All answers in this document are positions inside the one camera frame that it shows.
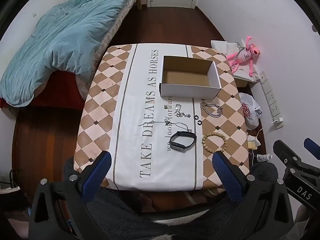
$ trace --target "blue comforter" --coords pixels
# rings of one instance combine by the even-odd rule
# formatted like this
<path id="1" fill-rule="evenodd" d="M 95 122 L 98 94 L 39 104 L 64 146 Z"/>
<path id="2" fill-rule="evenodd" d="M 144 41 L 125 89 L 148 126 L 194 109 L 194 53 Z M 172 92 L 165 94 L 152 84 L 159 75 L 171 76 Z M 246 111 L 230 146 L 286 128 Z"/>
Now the blue comforter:
<path id="1" fill-rule="evenodd" d="M 0 97 L 26 106 L 57 69 L 90 83 L 93 56 L 127 0 L 69 0 L 51 8 L 12 58 L 0 82 Z"/>

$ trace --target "cardboard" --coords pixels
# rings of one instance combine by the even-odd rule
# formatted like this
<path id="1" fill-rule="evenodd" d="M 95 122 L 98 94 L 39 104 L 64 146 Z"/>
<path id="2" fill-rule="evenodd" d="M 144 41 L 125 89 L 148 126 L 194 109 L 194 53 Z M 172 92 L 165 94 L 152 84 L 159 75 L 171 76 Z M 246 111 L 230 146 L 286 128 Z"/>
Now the cardboard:
<path id="1" fill-rule="evenodd" d="M 221 88 L 213 61 L 164 56 L 160 96 L 214 99 Z"/>

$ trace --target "smartwatch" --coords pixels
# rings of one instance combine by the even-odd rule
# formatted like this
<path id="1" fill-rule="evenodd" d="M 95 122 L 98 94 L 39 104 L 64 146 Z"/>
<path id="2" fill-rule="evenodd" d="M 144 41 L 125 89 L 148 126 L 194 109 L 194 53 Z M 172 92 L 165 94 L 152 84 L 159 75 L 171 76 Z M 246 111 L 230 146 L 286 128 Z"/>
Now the smartwatch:
<path id="1" fill-rule="evenodd" d="M 190 138 L 193 138 L 193 142 L 188 145 L 188 146 L 184 146 L 183 144 L 181 143 L 176 143 L 176 142 L 173 142 L 172 139 L 174 137 L 177 137 L 177 136 L 184 136 L 184 137 L 190 137 Z M 179 152 L 182 152 L 186 149 L 189 149 L 195 142 L 196 142 L 196 139 L 197 139 L 197 136 L 192 133 L 192 132 L 184 132 L 184 131 L 178 131 L 176 132 L 174 135 L 171 136 L 170 140 L 169 140 L 169 145 L 170 145 L 170 148 L 173 149 L 173 150 L 176 150 L 176 151 L 179 151 Z"/>

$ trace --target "pink panther toy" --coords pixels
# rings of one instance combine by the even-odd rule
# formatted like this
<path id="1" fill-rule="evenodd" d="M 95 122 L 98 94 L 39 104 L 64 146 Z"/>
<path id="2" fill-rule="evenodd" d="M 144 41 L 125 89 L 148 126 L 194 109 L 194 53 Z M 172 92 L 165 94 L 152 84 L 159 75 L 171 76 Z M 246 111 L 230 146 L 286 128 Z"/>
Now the pink panther toy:
<path id="1" fill-rule="evenodd" d="M 245 48 L 242 48 L 239 52 L 227 55 L 227 60 L 229 61 L 232 74 L 234 74 L 238 70 L 239 63 L 250 60 L 249 76 L 252 77 L 253 58 L 257 58 L 260 55 L 260 50 L 256 47 L 254 43 L 251 43 L 250 45 L 248 44 L 249 40 L 251 39 L 251 36 L 247 36 Z"/>

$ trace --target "chain necklace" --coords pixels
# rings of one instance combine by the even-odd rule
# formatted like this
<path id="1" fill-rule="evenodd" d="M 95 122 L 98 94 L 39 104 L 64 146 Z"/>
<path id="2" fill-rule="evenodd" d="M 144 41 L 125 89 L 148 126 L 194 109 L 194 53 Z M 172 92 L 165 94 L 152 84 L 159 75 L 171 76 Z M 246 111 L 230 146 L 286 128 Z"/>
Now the chain necklace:
<path id="1" fill-rule="evenodd" d="M 176 117 L 183 117 L 184 116 L 184 117 L 190 118 L 191 114 L 185 114 L 184 112 L 180 112 L 181 107 L 182 107 L 182 105 L 176 104 L 176 111 L 174 112 L 174 115 Z"/>
<path id="2" fill-rule="evenodd" d="M 175 123 L 173 123 L 173 122 L 170 122 L 169 119 L 164 119 L 164 122 L 151 121 L 151 122 L 145 122 L 145 123 L 147 123 L 147 124 L 150 124 L 150 123 L 165 123 L 165 125 L 174 124 L 175 126 L 178 126 L 178 127 L 181 128 L 181 129 L 187 130 L 188 132 L 192 132 L 192 130 L 189 129 L 188 126 L 187 126 L 185 123 L 183 123 L 183 122 L 175 122 Z M 185 125 L 187 128 L 181 127 L 181 126 L 177 125 L 178 123 Z"/>
<path id="3" fill-rule="evenodd" d="M 210 106 L 210 107 L 214 106 L 214 107 L 216 107 L 218 113 L 217 114 L 213 114 L 213 113 L 209 112 L 209 110 L 205 108 L 206 106 Z M 222 107 L 218 106 L 217 104 L 203 104 L 202 108 L 208 115 L 210 115 L 212 117 L 218 118 L 218 117 L 222 116 Z"/>

